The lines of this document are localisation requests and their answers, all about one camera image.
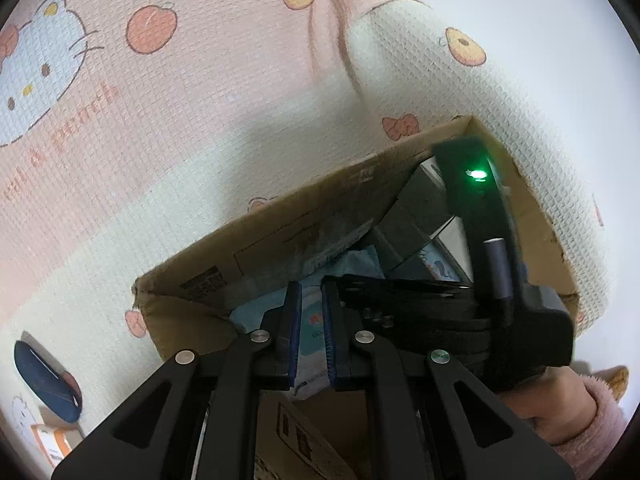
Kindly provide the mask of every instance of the metal screw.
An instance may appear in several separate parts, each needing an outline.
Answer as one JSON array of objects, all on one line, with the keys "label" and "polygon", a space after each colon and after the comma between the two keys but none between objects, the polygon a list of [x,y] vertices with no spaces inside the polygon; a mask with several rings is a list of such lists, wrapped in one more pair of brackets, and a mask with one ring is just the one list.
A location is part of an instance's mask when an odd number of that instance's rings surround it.
[{"label": "metal screw", "polygon": [[393,326],[394,326],[393,316],[384,316],[382,318],[382,328],[393,328]]},{"label": "metal screw", "polygon": [[369,332],[369,330],[359,330],[356,332],[356,341],[362,344],[371,343],[376,336],[373,335],[373,332]]},{"label": "metal screw", "polygon": [[188,365],[196,358],[191,350],[181,350],[175,355],[175,362],[179,365]]},{"label": "metal screw", "polygon": [[271,334],[266,330],[258,329],[251,332],[251,341],[254,343],[266,343],[270,337]]},{"label": "metal screw", "polygon": [[431,352],[431,360],[439,365],[445,365],[451,361],[449,352],[444,350],[434,350]]}]

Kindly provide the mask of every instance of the pink sleeve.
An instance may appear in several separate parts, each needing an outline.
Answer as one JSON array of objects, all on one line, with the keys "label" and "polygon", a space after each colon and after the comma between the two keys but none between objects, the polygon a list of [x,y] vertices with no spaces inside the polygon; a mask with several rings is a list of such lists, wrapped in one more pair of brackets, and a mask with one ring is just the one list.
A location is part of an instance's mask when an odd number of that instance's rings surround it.
[{"label": "pink sleeve", "polygon": [[574,469],[577,480],[587,480],[605,461],[625,431],[622,410],[603,380],[582,376],[587,391],[598,405],[596,418],[581,434],[554,449]]}]

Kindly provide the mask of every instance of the barcode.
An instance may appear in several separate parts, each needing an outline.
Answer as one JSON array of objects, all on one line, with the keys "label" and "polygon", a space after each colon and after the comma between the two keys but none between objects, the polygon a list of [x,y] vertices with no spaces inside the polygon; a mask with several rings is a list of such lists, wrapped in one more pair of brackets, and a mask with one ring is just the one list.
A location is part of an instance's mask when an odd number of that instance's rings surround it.
[{"label": "barcode", "polygon": [[184,282],[180,288],[186,291],[188,299],[197,301],[226,285],[226,280],[217,266],[212,266],[194,278]]}]

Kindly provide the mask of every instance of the dark blue object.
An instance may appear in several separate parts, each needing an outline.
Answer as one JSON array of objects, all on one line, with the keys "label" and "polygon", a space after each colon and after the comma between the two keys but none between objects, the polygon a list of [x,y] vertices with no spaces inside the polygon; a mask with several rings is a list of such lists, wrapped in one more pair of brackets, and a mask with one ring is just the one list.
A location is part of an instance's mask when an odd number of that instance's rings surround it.
[{"label": "dark blue object", "polygon": [[69,423],[78,420],[82,399],[33,348],[24,341],[16,341],[14,361],[21,377],[53,413]]}]

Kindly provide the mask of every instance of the green led indicator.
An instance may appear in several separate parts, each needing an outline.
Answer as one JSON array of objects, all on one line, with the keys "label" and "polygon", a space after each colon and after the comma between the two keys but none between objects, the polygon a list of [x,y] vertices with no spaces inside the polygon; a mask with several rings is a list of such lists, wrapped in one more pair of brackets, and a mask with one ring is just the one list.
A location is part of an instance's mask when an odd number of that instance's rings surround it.
[{"label": "green led indicator", "polygon": [[484,170],[466,170],[466,174],[476,182],[486,182],[487,172]]}]

